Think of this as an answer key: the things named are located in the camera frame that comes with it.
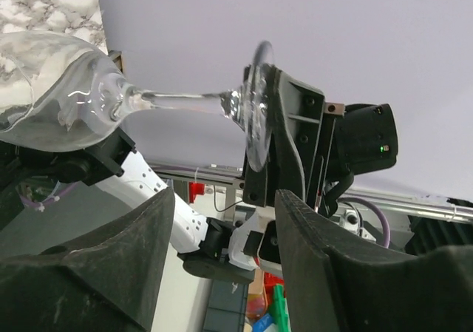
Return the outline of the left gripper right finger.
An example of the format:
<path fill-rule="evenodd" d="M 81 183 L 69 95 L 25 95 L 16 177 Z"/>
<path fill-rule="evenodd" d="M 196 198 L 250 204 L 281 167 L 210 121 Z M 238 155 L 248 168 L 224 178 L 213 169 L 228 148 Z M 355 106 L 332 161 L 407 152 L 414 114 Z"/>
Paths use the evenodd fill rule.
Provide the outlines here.
<path fill-rule="evenodd" d="M 412 256 L 370 243 L 276 193 L 293 331 L 470 331 L 472 247 Z"/>

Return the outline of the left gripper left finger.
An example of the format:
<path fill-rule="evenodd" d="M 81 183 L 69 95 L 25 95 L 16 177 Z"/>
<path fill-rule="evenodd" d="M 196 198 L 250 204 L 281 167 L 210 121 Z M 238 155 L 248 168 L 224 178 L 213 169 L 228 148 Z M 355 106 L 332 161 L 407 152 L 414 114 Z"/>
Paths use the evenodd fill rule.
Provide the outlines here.
<path fill-rule="evenodd" d="M 87 234 L 1 260 L 2 331 L 150 331 L 174 192 Z"/>

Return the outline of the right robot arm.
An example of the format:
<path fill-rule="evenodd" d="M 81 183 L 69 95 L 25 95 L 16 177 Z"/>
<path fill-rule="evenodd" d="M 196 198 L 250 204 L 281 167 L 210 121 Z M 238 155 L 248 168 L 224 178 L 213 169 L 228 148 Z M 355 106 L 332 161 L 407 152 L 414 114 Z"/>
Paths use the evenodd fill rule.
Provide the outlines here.
<path fill-rule="evenodd" d="M 329 217 L 356 175 L 395 165 L 398 136 L 388 104 L 329 104 L 319 90 L 275 67 L 264 78 L 250 72 L 247 85 L 252 92 L 263 90 L 259 114 L 269 119 L 272 133 L 265 165 L 259 170 L 244 166 L 246 203 L 271 207 L 276 192 L 288 190 Z M 62 131 L 44 127 L 57 107 L 57 101 L 41 102 L 19 140 L 1 135 L 3 189 L 14 180 L 44 175 L 98 186 L 132 208 L 164 190 L 165 183 L 119 129 L 90 146 L 40 149 L 40 139 L 72 142 Z M 179 197 L 174 200 L 170 242 L 195 276 L 247 283 L 256 261 L 245 247 L 255 230 L 254 221 L 235 228 L 197 213 Z"/>

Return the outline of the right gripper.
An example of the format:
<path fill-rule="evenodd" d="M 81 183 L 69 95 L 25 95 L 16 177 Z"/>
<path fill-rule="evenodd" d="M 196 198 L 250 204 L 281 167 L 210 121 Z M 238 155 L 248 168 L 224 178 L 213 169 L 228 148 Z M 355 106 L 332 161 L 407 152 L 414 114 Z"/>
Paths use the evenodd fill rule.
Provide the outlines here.
<path fill-rule="evenodd" d="M 318 144 L 314 208 L 318 214 L 323 214 L 324 181 L 333 133 L 336 121 L 344 117 L 345 105 L 325 104 L 325 96 L 320 89 L 277 69 L 272 86 L 271 106 L 275 156 L 268 156 L 260 172 L 255 172 L 245 157 L 243 200 L 258 207 L 273 207 L 276 187 L 287 189 L 306 200 Z"/>

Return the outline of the clear wine glass back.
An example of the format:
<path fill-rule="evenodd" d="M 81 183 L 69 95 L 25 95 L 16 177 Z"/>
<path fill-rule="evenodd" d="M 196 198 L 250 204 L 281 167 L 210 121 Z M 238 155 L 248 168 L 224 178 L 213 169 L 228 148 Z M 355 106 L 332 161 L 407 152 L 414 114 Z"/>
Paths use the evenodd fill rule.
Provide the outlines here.
<path fill-rule="evenodd" d="M 262 170 L 271 125 L 268 84 L 273 49 L 256 48 L 236 89 L 166 94 L 129 83 L 115 62 L 73 35 L 19 31 L 1 35 L 1 140 L 44 152 L 73 152 L 109 137 L 131 114 L 181 109 L 221 115 L 246 134 L 250 167 Z"/>

